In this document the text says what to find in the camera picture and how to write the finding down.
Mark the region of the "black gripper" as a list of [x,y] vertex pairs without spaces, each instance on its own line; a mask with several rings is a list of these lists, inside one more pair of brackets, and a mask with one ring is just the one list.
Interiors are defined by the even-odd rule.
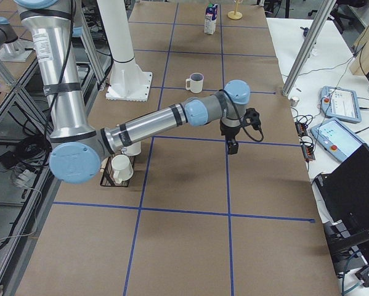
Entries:
[[222,121],[220,122],[221,135],[225,137],[227,142],[227,153],[229,155],[234,155],[238,153],[239,143],[236,141],[235,137],[240,132],[240,126],[227,126]]

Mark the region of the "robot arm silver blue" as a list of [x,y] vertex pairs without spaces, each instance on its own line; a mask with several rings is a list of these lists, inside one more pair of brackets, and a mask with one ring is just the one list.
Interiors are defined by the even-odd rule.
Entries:
[[229,81],[210,96],[191,97],[115,125],[112,101],[147,100],[152,74],[136,62],[123,1],[99,1],[97,6],[113,65],[108,102],[87,111],[72,45],[81,7],[75,1],[17,1],[20,20],[33,38],[49,103],[53,125],[48,133],[49,168],[57,179],[73,184],[89,181],[102,162],[121,149],[185,124],[203,126],[219,120],[230,154],[238,151],[239,132],[247,126],[260,130],[258,112],[248,107],[249,85],[242,80]]
[[8,19],[0,17],[0,60],[26,62],[33,50],[33,42],[18,37]]

